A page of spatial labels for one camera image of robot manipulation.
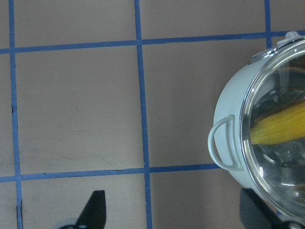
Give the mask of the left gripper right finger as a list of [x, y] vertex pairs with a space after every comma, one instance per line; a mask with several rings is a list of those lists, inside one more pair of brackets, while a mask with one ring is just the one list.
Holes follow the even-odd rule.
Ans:
[[239, 216], [246, 229], [285, 229], [286, 225], [250, 188], [240, 191]]

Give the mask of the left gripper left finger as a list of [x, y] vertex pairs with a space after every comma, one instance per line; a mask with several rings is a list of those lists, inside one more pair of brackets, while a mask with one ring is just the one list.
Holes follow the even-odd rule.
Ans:
[[75, 229], [103, 229], [106, 224], [105, 191], [96, 190], [77, 219]]

